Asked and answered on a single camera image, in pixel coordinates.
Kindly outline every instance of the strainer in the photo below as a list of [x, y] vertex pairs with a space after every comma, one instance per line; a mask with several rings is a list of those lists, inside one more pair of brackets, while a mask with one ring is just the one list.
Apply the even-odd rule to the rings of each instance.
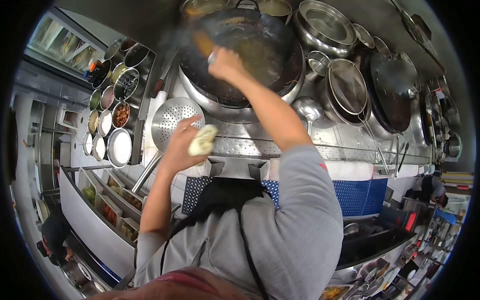
[[167, 100], [157, 109], [152, 120], [152, 139], [158, 151], [145, 167], [145, 170], [133, 186], [132, 192], [137, 193], [153, 169], [155, 169], [167, 149], [168, 141], [177, 128], [178, 123], [195, 115], [199, 115], [202, 118], [195, 121], [192, 125], [197, 128], [205, 126], [204, 112], [196, 102], [186, 97], [176, 97]]

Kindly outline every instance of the black apron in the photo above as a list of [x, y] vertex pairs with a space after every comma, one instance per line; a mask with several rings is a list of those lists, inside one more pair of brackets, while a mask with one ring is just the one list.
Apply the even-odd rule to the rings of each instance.
[[265, 188], [259, 181], [247, 179], [231, 179], [231, 178], [212, 178], [201, 192], [197, 205], [193, 208], [192, 213], [183, 220], [178, 221], [172, 228], [165, 247], [163, 249], [162, 260], [160, 262], [160, 273], [163, 273], [163, 262], [165, 259], [165, 251], [167, 250], [170, 239], [182, 229], [195, 225], [196, 222], [204, 222], [210, 214], [217, 214], [221, 216], [224, 212], [230, 209], [235, 209], [238, 213], [240, 224], [240, 235], [243, 240], [243, 247], [245, 248], [245, 255], [247, 256], [248, 266], [252, 271], [253, 278], [257, 283], [258, 289], [262, 298], [268, 300], [268, 294], [265, 286], [258, 275], [257, 269], [253, 264], [252, 256], [248, 248], [248, 241], [243, 231], [241, 221], [241, 209], [246, 201], [255, 197], [263, 197], [262, 192]]

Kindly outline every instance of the metal handle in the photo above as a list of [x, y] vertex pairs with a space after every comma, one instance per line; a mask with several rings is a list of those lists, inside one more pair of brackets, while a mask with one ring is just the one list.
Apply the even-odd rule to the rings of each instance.
[[[238, 8], [239, 5], [240, 5], [240, 2], [242, 2], [242, 1], [245, 1], [245, 0], [239, 0], [239, 1], [237, 2], [237, 4], [235, 5], [235, 8]], [[259, 11], [260, 11], [260, 7], [258, 6], [258, 2], [255, 1], [255, 0], [249, 0], [249, 1], [252, 1], [253, 3], [255, 3], [255, 10], [259, 12]]]
[[140, 190], [140, 188], [144, 185], [145, 181], [147, 181], [148, 176], [152, 174], [153, 169], [155, 169], [155, 167], [157, 166], [162, 156], [163, 156], [163, 153], [161, 153], [160, 151], [157, 151], [155, 153], [155, 155], [152, 157], [152, 160], [145, 167], [145, 170], [143, 171], [143, 173], [140, 175], [137, 182], [133, 186], [132, 192], [137, 193]]

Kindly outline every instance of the black apron strap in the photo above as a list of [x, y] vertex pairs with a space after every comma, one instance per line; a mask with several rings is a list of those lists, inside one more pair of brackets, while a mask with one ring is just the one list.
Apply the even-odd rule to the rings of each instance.
[[255, 282], [258, 286], [258, 289], [260, 290], [260, 293], [262, 294], [262, 298], [264, 300], [268, 300], [267, 291], [265, 289], [264, 283], [260, 279], [260, 275], [258, 275], [257, 268], [255, 268], [255, 264], [253, 263], [252, 255], [250, 254], [250, 248], [248, 247], [247, 237], [245, 236], [245, 231], [243, 231], [243, 224], [241, 222], [241, 209], [237, 210], [237, 213], [239, 215], [240, 235], [241, 235], [241, 239], [243, 240], [243, 247], [245, 249], [245, 255], [247, 256], [248, 267], [250, 268], [250, 271], [252, 272], [253, 278], [255, 279]]

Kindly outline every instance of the green vegetable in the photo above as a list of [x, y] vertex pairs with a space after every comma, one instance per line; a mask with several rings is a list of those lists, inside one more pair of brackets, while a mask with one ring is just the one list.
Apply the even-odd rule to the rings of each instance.
[[90, 185], [90, 187], [88, 188], [82, 189], [82, 194], [92, 205], [95, 205], [95, 188], [93, 187], [93, 185]]

